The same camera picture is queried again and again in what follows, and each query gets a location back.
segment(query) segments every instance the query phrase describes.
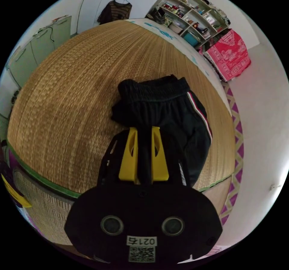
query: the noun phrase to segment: yellow sticker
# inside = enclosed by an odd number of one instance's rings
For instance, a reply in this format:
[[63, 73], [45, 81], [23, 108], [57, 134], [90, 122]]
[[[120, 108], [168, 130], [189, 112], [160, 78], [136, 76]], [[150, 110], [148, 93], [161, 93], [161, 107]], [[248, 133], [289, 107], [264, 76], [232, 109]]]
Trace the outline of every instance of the yellow sticker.
[[31, 204], [22, 196], [20, 196], [10, 185], [9, 183], [6, 181], [6, 179], [3, 177], [3, 175], [1, 175], [5, 187], [7, 189], [7, 191], [9, 192], [9, 194], [19, 203], [22, 205], [22, 207], [24, 208], [30, 208], [32, 207]]

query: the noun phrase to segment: woven straw mat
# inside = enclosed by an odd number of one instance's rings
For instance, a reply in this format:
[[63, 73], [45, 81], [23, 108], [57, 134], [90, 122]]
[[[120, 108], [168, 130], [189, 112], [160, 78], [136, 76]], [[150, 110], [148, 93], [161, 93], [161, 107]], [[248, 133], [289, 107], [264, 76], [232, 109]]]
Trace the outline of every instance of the woven straw mat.
[[26, 208], [27, 213], [43, 236], [53, 243], [72, 245], [64, 225], [73, 202], [39, 186], [18, 168], [13, 171], [13, 179], [17, 189], [31, 203], [32, 207]]
[[230, 176], [235, 166], [232, 118], [205, 75], [156, 34], [127, 21], [87, 30], [52, 52], [20, 91], [8, 141], [42, 177], [83, 193], [97, 183], [112, 137], [123, 128], [110, 119], [117, 85], [174, 74], [186, 77], [206, 108], [213, 142], [196, 188]]

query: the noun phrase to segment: blue container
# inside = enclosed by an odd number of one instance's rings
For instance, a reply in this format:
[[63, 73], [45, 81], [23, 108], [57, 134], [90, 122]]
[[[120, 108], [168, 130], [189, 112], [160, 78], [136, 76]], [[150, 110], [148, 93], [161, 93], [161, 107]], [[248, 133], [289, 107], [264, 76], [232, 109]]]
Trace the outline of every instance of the blue container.
[[199, 43], [199, 41], [189, 32], [185, 34], [184, 39], [192, 46], [196, 46]]

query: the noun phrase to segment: elastic waistband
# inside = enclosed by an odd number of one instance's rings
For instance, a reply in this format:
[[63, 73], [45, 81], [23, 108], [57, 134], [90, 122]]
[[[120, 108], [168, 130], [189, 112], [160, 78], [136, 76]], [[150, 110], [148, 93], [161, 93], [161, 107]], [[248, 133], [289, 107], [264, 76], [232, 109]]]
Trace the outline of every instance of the elastic waistband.
[[189, 90], [190, 87], [184, 77], [157, 86], [149, 85], [149, 82], [137, 83], [132, 79], [124, 80], [118, 85], [121, 99], [125, 103], [167, 101], [182, 96]]

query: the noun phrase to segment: striped shirt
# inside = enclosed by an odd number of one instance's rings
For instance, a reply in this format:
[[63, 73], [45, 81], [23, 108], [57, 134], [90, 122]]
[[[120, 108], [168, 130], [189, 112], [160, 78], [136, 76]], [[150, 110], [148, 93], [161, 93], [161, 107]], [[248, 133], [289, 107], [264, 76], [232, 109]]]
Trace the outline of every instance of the striped shirt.
[[101, 12], [97, 21], [100, 24], [106, 24], [116, 20], [128, 19], [131, 9], [131, 3], [120, 4], [117, 3], [115, 0], [110, 1]]

